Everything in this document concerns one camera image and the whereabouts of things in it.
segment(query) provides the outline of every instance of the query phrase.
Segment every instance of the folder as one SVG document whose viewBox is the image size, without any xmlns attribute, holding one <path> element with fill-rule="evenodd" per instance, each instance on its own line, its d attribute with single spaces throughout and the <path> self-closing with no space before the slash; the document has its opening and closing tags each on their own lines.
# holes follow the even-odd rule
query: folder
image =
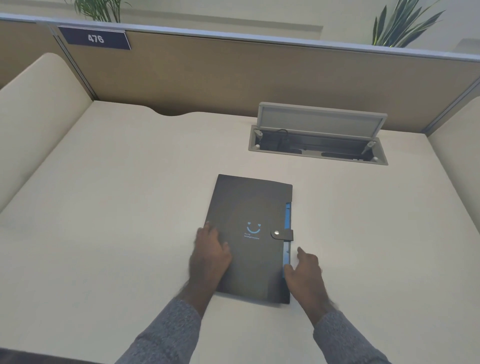
<svg viewBox="0 0 480 364">
<path fill-rule="evenodd" d="M 217 291 L 254 301 L 290 303 L 292 185 L 219 174 L 206 221 L 228 242 L 232 263 Z"/>
</svg>

